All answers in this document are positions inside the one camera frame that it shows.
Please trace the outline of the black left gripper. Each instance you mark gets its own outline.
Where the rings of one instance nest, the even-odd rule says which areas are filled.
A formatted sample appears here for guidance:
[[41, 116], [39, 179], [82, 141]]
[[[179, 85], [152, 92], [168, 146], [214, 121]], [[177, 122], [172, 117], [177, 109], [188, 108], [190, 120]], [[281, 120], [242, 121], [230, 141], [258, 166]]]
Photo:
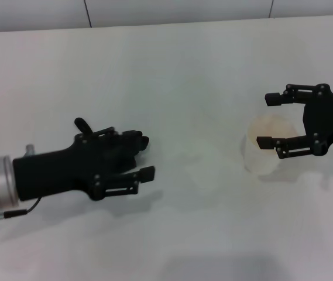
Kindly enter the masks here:
[[140, 131], [119, 133], [114, 127], [93, 131], [80, 126], [73, 144], [63, 150], [13, 160], [16, 192], [20, 201], [68, 191], [90, 193], [94, 176], [102, 167], [99, 154], [104, 144], [143, 144]]

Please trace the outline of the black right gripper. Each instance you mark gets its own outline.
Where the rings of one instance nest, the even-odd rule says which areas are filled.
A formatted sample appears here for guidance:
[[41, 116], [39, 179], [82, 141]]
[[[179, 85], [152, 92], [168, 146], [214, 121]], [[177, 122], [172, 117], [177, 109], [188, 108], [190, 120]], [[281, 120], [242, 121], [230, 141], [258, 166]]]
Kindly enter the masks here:
[[275, 150], [279, 159], [299, 156], [324, 156], [333, 144], [333, 92], [328, 84], [287, 84], [283, 92], [267, 93], [268, 107], [305, 104], [303, 124], [306, 135], [292, 138], [258, 136], [263, 150]]

